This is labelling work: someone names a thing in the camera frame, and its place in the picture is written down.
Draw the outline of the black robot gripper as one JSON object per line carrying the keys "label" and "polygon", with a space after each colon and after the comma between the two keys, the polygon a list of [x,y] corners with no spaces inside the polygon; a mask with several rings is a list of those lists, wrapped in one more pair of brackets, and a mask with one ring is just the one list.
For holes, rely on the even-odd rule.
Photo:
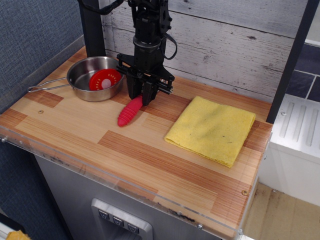
{"label": "black robot gripper", "polygon": [[[147,106],[156,98],[158,90],[166,94],[173,91],[172,82],[175,77],[163,66],[166,41],[146,43],[134,41],[134,55],[119,53],[118,70],[126,73],[127,90],[130,99],[134,99],[142,93],[142,105]],[[132,76],[129,69],[136,74]],[[144,82],[147,78],[156,79],[155,83]]]}

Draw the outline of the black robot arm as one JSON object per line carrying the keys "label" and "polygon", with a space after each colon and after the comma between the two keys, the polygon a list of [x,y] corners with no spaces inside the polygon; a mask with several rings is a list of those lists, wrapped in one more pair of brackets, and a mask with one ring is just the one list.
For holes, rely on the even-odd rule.
{"label": "black robot arm", "polygon": [[117,70],[126,75],[128,95],[142,97],[143,106],[156,98],[159,91],[171,94],[175,77],[164,67],[167,41],[177,42],[167,33],[172,18],[166,0],[130,0],[134,54],[118,54]]}

